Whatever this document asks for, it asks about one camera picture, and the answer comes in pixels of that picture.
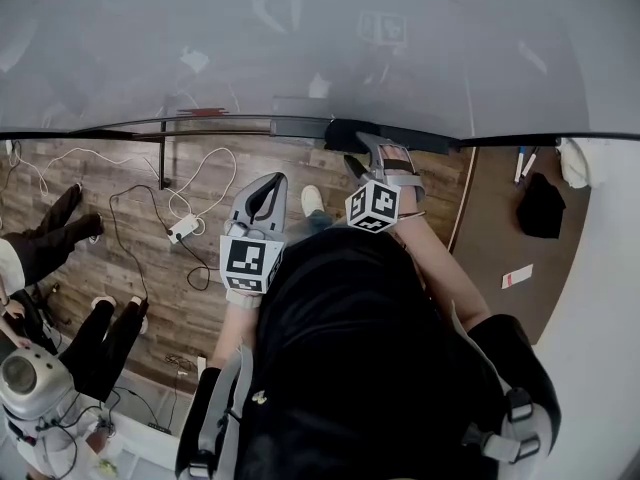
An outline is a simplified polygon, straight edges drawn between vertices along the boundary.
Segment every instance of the extension cord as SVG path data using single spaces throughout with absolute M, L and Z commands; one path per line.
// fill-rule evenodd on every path
M 131 158 L 126 158 L 125 160 L 120 160 L 120 161 L 116 161 L 116 160 L 111 160 L 110 158 L 107 158 L 106 156 L 101 155 L 100 153 L 98 153 L 97 151 L 94 151 L 92 149 L 85 149 L 85 148 L 73 148 L 69 151 L 67 151 L 64 155 L 59 156 L 57 158 L 54 158 L 53 160 L 51 160 L 48 164 L 47 167 L 44 169 L 44 171 L 42 171 L 42 173 L 40 172 L 40 170 L 33 164 L 30 164 L 29 162 L 23 160 L 21 158 L 21 156 L 19 155 L 18 151 L 16 148 L 13 147 L 13 143 L 11 143 L 11 147 L 12 147 L 12 153 L 14 154 L 15 158 L 16 158 L 16 162 L 11 162 L 11 156 L 9 157 L 9 165 L 11 167 L 16 166 L 18 163 L 23 163 L 25 165 L 28 165 L 29 167 L 31 167 L 32 169 L 34 169 L 36 171 L 36 173 L 38 174 L 39 177 L 39 188 L 40 188 L 40 194 L 42 194 L 42 196 L 46 197 L 49 195 L 49 186 L 47 185 L 46 180 L 44 179 L 44 175 L 47 173 L 47 171 L 49 170 L 49 168 L 51 167 L 51 165 L 53 165 L 55 162 L 62 160 L 63 158 L 65 158 L 67 155 L 70 155 L 71 153 L 73 153 L 74 151 L 82 151 L 85 153 L 92 153 L 94 155 L 96 155 L 98 158 L 101 158 L 102 160 L 105 160 L 111 164 L 114 165 L 122 165 L 126 162 L 130 162 L 131 160 L 136 160 L 137 158 L 142 158 L 147 165 L 149 166 L 149 168 L 151 169 L 151 171 L 153 172 L 153 174 L 155 175 L 155 177 L 160 180 L 160 176 L 158 175 L 158 173 L 156 172 L 156 170 L 153 168 L 153 166 L 151 165 L 151 162 L 149 162 L 149 160 L 147 160 L 145 157 L 131 157 Z M 187 201 L 182 195 L 180 195 L 180 193 L 185 190 L 190 184 L 191 182 L 196 178 L 196 176 L 198 176 L 198 174 L 200 173 L 200 170 L 202 169 L 202 166 L 204 165 L 204 163 L 206 162 L 206 160 L 213 155 L 214 153 L 217 153 L 218 151 L 226 151 L 227 153 L 229 153 L 229 155 L 231 155 L 231 159 L 233 161 L 233 175 L 231 176 L 231 179 L 229 180 L 229 183 L 227 183 L 227 186 L 225 187 L 224 191 L 222 192 L 222 195 L 220 196 L 220 198 L 214 202 L 211 206 L 209 206 L 209 208 L 207 208 L 206 210 L 204 210 L 203 212 L 200 212 L 198 214 L 195 214 L 191 208 L 191 205 L 189 204 L 189 201 Z M 169 198 L 169 211 L 171 212 L 171 214 L 176 218 L 176 219 L 180 219 L 180 221 L 174 226 L 184 226 L 184 229 L 182 227 L 180 227 L 179 232 L 181 234 L 181 238 L 180 239 L 176 239 L 176 241 L 171 240 L 172 243 L 177 243 L 178 240 L 181 240 L 182 238 L 186 237 L 189 234 L 194 234 L 196 236 L 200 236 L 202 234 L 204 234 L 204 232 L 207 229 L 206 223 L 204 221 L 204 219 L 202 218 L 203 215 L 205 215 L 206 213 L 208 213 L 209 211 L 211 211 L 213 208 L 215 208 L 227 195 L 227 192 L 229 192 L 229 188 L 231 187 L 231 184 L 233 183 L 233 181 L 236 178 L 236 174 L 238 172 L 238 162 L 236 161 L 236 157 L 233 154 L 233 152 L 228 149 L 228 148 L 216 148 L 212 151 L 210 151 L 209 153 L 207 153 L 205 155 L 205 157 L 202 159 L 202 161 L 200 162 L 200 165 L 198 166 L 198 169 L 196 169 L 196 172 L 193 174 L 193 176 L 191 176 L 191 178 L 189 178 L 189 181 L 187 181 L 187 183 L 185 183 L 185 185 L 177 191 L 171 190 L 170 188 L 165 188 L 165 190 L 169 191 L 171 193 L 171 197 Z M 171 206 L 171 203 L 173 201 L 174 197 L 178 197 L 186 206 L 188 209 L 187 215 L 186 216 L 180 216 L 178 215 L 174 210 L 173 207 Z M 198 229 L 198 227 L 200 227 L 199 225 L 196 226 L 195 228 L 192 228 L 192 221 L 190 220 L 191 216 L 195 217 L 196 222 L 199 225 L 202 225 L 202 231 L 200 233 L 196 233 L 195 230 Z M 0 217 L 0 229 L 2 229 L 2 219 Z

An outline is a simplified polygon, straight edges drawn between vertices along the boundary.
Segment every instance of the desk surface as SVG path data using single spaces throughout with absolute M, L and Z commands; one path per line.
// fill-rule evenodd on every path
M 525 162 L 530 154 L 528 148 Z M 569 187 L 562 179 L 555 149 L 541 148 L 532 172 L 541 172 L 558 188 L 567 208 L 559 239 L 527 236 L 516 217 L 525 191 L 524 183 L 519 187 L 513 183 L 517 157 L 518 148 L 478 150 L 453 255 L 476 283 L 491 311 L 517 317 L 531 342 L 536 343 L 571 270 L 591 189 Z M 502 289 L 504 274 L 530 263 L 530 279 Z

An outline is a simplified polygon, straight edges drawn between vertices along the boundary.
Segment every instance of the laminate floor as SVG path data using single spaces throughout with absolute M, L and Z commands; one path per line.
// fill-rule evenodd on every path
M 178 219 L 168 208 L 171 194 L 157 190 L 157 178 L 141 158 L 157 166 L 157 145 L 89 140 L 23 141 L 21 145 L 24 160 L 41 171 L 52 159 L 75 147 L 94 149 L 115 161 L 136 157 L 114 165 L 91 153 L 75 151 L 43 173 L 48 195 L 41 195 L 37 174 L 23 164 L 11 174 L 2 194 L 2 233 L 36 226 L 47 207 L 77 181 L 84 186 L 83 202 L 72 219 L 91 211 L 104 216 L 106 230 L 98 244 L 79 244 L 68 262 L 42 283 L 43 286 L 60 283 L 61 290 L 52 296 L 50 306 L 61 321 L 70 319 L 71 323 L 61 329 L 63 334 L 73 337 L 91 311 L 90 302 L 95 296 L 105 293 L 114 296 L 120 303 L 118 314 L 132 295 L 144 294 L 134 260 L 116 241 L 109 197 L 132 185 L 147 184 L 154 189 L 160 216 L 165 222 L 172 226 Z M 202 158 L 219 147 L 234 152 L 237 175 L 226 197 L 205 215 L 204 234 L 186 240 L 210 266 L 218 264 L 218 237 L 234 196 L 264 174 L 281 171 L 289 179 L 288 224 L 303 218 L 300 193 L 307 184 L 320 188 L 332 215 L 344 214 L 344 200 L 353 186 L 342 156 L 324 151 L 313 141 L 236 135 L 178 137 L 167 144 L 166 152 L 166 176 L 172 180 L 172 188 L 182 187 Z M 462 202 L 471 152 L 450 156 L 419 152 L 413 153 L 413 158 L 427 188 L 428 197 L 421 203 L 427 210 L 426 218 L 440 239 L 448 244 Z M 4 183 L 8 170 L 8 158 L 3 155 L 0 183 Z M 183 192 L 193 211 L 203 211 L 217 200 L 232 173 L 228 153 L 220 151 L 209 157 L 199 176 Z M 117 198 L 113 206 L 122 241 L 143 266 L 150 300 L 149 331 L 137 340 L 127 367 L 157 382 L 173 385 L 176 368 L 165 362 L 166 355 L 177 354 L 195 363 L 198 355 L 207 355 L 213 350 L 226 308 L 224 286 L 215 273 L 206 291 L 196 291 L 187 284 L 187 273 L 199 263 L 182 246 L 170 244 L 157 221 L 148 191 L 136 189 Z M 185 214 L 185 206 L 178 198 L 174 198 L 172 207 L 179 215 Z M 206 274 L 201 270 L 192 280 L 204 285 Z M 181 377 L 178 387 L 191 391 L 196 382 L 194 372 Z

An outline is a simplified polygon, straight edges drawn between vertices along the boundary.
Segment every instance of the black pants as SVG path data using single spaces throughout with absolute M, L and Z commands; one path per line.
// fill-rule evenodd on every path
M 64 265 L 80 240 L 102 233 L 98 214 L 85 215 L 67 224 L 80 199 L 80 188 L 74 185 L 55 202 L 36 229 L 2 237 L 20 258 L 26 286 L 41 281 Z
M 146 309 L 129 302 L 111 326 L 114 307 L 100 301 L 84 321 L 69 348 L 60 354 L 80 393 L 106 402 L 136 341 Z

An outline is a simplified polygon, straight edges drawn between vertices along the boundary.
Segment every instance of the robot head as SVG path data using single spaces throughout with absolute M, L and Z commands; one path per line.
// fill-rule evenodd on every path
M 38 345 L 14 351 L 0 366 L 0 401 L 25 421 L 45 415 L 72 389 L 69 370 Z

